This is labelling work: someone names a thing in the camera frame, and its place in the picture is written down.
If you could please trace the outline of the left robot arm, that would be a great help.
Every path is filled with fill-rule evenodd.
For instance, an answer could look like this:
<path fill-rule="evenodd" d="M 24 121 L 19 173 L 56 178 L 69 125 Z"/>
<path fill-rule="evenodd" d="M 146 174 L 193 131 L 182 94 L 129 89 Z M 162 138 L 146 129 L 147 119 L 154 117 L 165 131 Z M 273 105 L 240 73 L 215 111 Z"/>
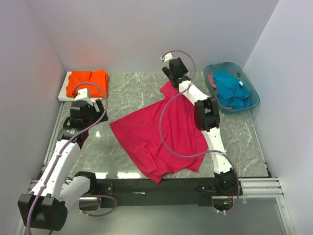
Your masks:
<path fill-rule="evenodd" d="M 85 195 L 94 196 L 98 185 L 95 173 L 79 172 L 68 185 L 65 178 L 84 142 L 89 129 L 107 121 L 107 101 L 94 102 L 79 98 L 72 102 L 70 115 L 57 135 L 51 159 L 37 184 L 30 193 L 21 194 L 18 207 L 30 235 L 32 229 L 59 231 L 65 224 L 68 210 Z"/>

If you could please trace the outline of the pink t shirt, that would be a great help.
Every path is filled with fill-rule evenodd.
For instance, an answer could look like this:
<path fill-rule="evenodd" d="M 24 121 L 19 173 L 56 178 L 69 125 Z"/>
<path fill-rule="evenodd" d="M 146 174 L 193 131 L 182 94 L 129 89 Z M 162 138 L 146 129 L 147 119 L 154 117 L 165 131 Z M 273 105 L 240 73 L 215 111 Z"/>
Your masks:
<path fill-rule="evenodd" d="M 178 94 L 170 82 L 160 91 L 165 98 L 110 123 L 115 137 L 140 172 L 155 183 L 165 174 L 183 169 L 197 172 L 204 155 L 182 158 L 171 153 L 162 143 L 159 120 L 166 103 Z M 194 155 L 208 149 L 207 142 L 194 124 L 194 107 L 184 97 L 175 99 L 165 111 L 162 133 L 166 144 L 174 152 Z"/>

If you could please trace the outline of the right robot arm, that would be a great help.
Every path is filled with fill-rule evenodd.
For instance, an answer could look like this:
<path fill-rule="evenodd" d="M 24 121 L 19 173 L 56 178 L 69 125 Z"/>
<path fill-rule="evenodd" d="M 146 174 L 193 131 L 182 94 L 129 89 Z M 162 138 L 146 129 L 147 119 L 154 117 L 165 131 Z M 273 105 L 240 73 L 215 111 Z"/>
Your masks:
<path fill-rule="evenodd" d="M 213 172 L 216 179 L 215 191 L 219 195 L 230 195 L 236 192 L 240 195 L 240 181 L 234 164 L 226 155 L 226 150 L 220 132 L 220 113 L 217 100 L 201 92 L 186 74 L 188 69 L 180 58 L 174 58 L 169 52 L 161 57 L 161 61 L 168 66 L 162 71 L 169 79 L 172 87 L 178 90 L 178 94 L 171 98 L 165 105 L 159 120 L 159 134 L 164 146 L 174 155 L 182 158 L 193 158 L 209 153 L 213 161 Z M 162 119 L 168 106 L 178 97 L 184 96 L 194 107 L 194 123 L 196 128 L 204 136 L 208 150 L 194 155 L 182 155 L 174 152 L 165 142 L 162 133 Z"/>

